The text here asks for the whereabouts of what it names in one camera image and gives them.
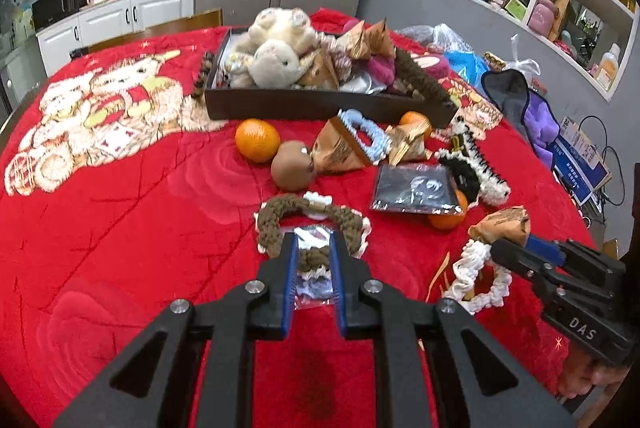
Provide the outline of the person's right hand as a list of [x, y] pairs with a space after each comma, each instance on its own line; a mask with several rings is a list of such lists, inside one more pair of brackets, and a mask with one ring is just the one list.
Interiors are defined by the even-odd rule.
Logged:
[[563, 398], [573, 399], [588, 393], [592, 387], [619, 384], [628, 372], [628, 367], [603, 364], [576, 344], [571, 344], [559, 377], [558, 393]]

